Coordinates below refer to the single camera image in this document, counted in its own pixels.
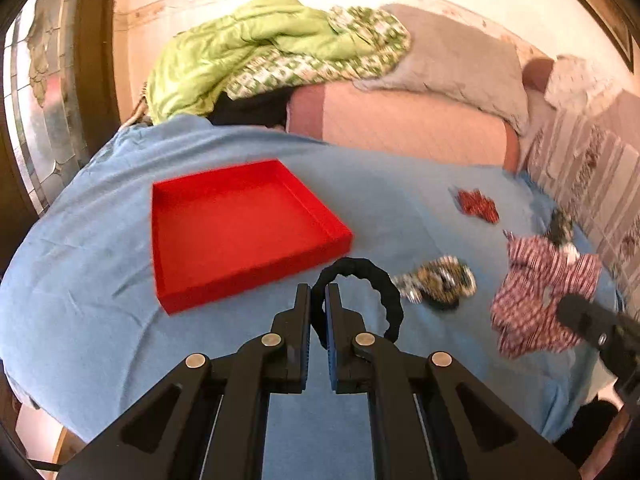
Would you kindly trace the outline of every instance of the striped fabric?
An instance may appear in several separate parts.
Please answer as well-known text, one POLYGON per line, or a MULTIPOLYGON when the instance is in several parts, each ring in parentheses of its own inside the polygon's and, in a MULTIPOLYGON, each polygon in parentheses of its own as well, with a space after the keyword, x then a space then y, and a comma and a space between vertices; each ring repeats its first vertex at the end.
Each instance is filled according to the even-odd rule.
POLYGON ((491 324, 500 332, 498 351, 515 359, 528 352, 561 352, 580 338, 556 319, 563 296, 581 294, 592 299, 602 264, 595 254, 583 254, 575 263, 544 236, 508 238, 509 273, 491 305, 491 324))
POLYGON ((640 157, 585 116, 559 110, 538 133, 528 171, 567 210, 625 295, 640 306, 640 157))

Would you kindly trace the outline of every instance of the black hair tie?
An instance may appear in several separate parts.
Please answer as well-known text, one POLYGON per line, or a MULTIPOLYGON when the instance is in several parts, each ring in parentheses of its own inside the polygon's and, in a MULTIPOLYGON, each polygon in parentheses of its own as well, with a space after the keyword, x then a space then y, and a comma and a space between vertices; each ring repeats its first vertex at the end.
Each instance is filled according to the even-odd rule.
POLYGON ((324 289, 338 274, 367 280, 373 289, 380 293, 380 303, 385 307, 386 321, 389 323, 384 337, 395 343, 398 340, 400 325, 404 319, 404 312, 400 305, 400 292, 391 282, 389 275, 370 260, 345 257, 325 267, 320 272, 316 284, 311 288, 311 326, 318 334, 322 347, 326 348, 326 312, 322 309, 324 289))

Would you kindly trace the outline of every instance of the metal screw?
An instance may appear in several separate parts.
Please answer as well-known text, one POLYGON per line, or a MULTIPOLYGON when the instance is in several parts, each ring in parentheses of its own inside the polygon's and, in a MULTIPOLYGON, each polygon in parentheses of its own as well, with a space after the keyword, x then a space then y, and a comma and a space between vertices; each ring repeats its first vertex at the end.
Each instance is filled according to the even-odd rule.
POLYGON ((376 336, 370 334, 369 332, 360 332, 356 336, 356 343, 360 346, 371 346, 376 342, 376 336))
POLYGON ((431 356, 431 361, 436 366, 440 366, 444 368, 449 366, 453 362, 453 359, 446 352, 436 352, 434 355, 431 356))
POLYGON ((191 354, 184 360, 189 368, 200 368, 207 360, 202 354, 191 354))
POLYGON ((262 344, 265 346, 277 346, 282 341, 282 338, 278 334, 269 333, 262 336, 262 344))

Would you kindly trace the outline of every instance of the red box lid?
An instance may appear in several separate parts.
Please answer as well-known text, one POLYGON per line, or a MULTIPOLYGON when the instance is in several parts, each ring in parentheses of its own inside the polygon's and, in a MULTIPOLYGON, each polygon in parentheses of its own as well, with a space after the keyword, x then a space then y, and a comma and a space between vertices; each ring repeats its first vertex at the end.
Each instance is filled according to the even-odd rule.
POLYGON ((353 234, 279 160, 152 189, 156 295, 174 314, 349 252, 353 234))

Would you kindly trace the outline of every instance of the blue bedsheet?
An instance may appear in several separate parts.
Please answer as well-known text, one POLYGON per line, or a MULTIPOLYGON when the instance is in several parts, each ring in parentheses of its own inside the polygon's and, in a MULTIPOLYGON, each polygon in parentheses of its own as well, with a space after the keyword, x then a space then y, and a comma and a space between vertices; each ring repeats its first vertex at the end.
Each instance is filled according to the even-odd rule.
MULTIPOLYGON (((0 285, 0 358, 33 399, 90 440, 192 352, 234 352, 290 308, 296 284, 319 268, 168 317, 154 295, 152 182, 249 160, 279 158, 354 233, 351 256, 390 274, 455 254, 478 292, 439 313, 404 303, 398 347, 454 355, 537 431, 557 438, 581 404, 595 354, 586 346, 509 361, 497 353, 489 306, 507 272, 502 229, 544 231, 553 203, 499 168, 459 167, 329 146, 249 126, 214 128, 178 116, 117 134, 33 227, 0 285), (457 187, 495 200, 497 226, 461 214, 457 187)), ((586 251, 583 237, 578 249, 586 251)), ((384 311, 367 282, 338 280, 345 307, 383 333, 384 311)), ((598 298, 614 303, 603 275, 598 298)), ((302 396, 273 396, 264 478, 372 478, 364 396, 330 391, 326 354, 312 334, 302 396)))

